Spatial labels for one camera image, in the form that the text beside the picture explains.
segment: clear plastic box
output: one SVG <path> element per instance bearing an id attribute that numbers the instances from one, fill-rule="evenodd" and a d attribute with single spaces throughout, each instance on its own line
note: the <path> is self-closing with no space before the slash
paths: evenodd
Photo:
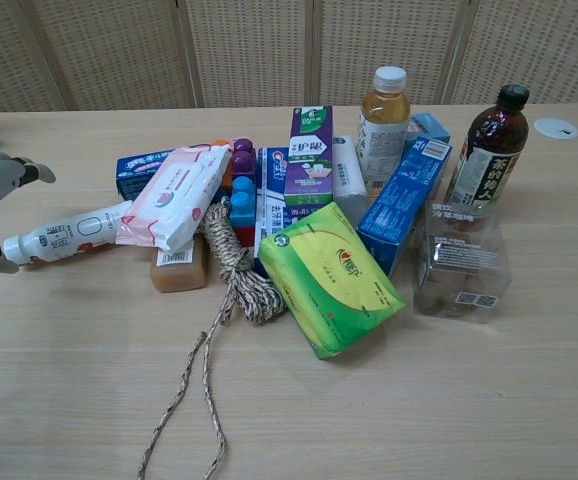
<path id="1" fill-rule="evenodd" d="M 511 282 L 495 211 L 430 201 L 418 227 L 416 310 L 486 322 Z"/>

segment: twine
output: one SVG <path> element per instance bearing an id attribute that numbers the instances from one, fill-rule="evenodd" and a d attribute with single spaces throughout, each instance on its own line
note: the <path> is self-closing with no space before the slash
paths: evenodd
<path id="1" fill-rule="evenodd" d="M 220 424 L 209 382 L 209 354 L 211 353 L 211 342 L 216 329 L 218 325 L 225 325 L 229 322 L 231 312 L 236 303 L 244 312 L 246 319 L 255 325 L 262 325 L 284 311 L 282 297 L 271 281 L 252 271 L 252 262 L 247 257 L 248 250 L 242 248 L 229 223 L 229 209 L 230 203 L 226 197 L 220 203 L 210 205 L 201 225 L 204 227 L 204 235 L 209 248 L 218 261 L 220 278 L 227 282 L 227 293 L 209 331 L 200 333 L 193 350 L 189 353 L 187 366 L 181 376 L 180 388 L 162 414 L 160 422 L 153 431 L 151 441 L 142 456 L 140 468 L 138 469 L 138 480 L 144 480 L 147 465 L 158 438 L 164 430 L 167 421 L 185 396 L 193 361 L 203 343 L 205 344 L 205 352 L 202 384 L 205 391 L 205 401 L 207 402 L 216 437 L 218 438 L 218 450 L 205 473 L 204 480 L 208 480 L 213 476 L 225 456 L 227 446 L 227 439 Z"/>

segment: blue box on edge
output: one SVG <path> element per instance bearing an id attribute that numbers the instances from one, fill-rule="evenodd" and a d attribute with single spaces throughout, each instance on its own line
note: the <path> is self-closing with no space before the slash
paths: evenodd
<path id="1" fill-rule="evenodd" d="M 451 135 L 431 113 L 412 113 L 409 117 L 403 153 L 411 148 L 418 137 L 449 143 Z"/>
<path id="2" fill-rule="evenodd" d="M 450 153 L 450 145 L 418 137 L 360 220 L 358 234 L 387 275 L 398 265 L 418 211 Z"/>
<path id="3" fill-rule="evenodd" d="M 116 165 L 116 186 L 118 193 L 125 200 L 135 200 L 136 197 L 149 183 L 151 177 L 156 173 L 171 150 L 161 150 L 159 152 L 142 153 L 133 157 L 118 159 Z"/>
<path id="4" fill-rule="evenodd" d="M 267 235 L 291 225 L 291 216 L 285 205 L 285 176 L 289 147 L 258 149 L 256 170 L 256 233 L 253 247 L 253 264 L 256 272 L 267 277 L 258 260 L 260 242 Z"/>

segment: black bottle cap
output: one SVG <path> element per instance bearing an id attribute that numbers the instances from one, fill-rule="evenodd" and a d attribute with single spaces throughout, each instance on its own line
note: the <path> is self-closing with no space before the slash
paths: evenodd
<path id="1" fill-rule="evenodd" d="M 529 100 L 529 89 L 523 85 L 510 84 L 500 89 L 498 101 L 499 108 L 519 112 Z"/>

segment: table surface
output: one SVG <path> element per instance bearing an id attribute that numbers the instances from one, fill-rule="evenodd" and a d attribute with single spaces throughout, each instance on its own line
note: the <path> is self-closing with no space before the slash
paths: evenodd
<path id="1" fill-rule="evenodd" d="M 457 151 L 482 106 L 420 106 Z M 116 159 L 216 137 L 288 141 L 290 108 L 0 114 L 0 149 L 53 185 L 0 203 L 0 239 L 119 202 Z M 530 122 L 578 105 L 531 105 Z M 354 134 L 357 108 L 335 110 Z M 499 212 L 513 281 L 487 325 L 411 308 L 316 359 L 289 314 L 220 328 L 211 367 L 222 479 L 578 479 L 578 138 L 533 127 Z M 161 294 L 148 249 L 113 248 L 0 275 L 0 479 L 135 476 L 225 285 Z M 412 265 L 396 274 L 411 299 Z M 147 478 L 202 478 L 216 439 L 196 366 Z"/>

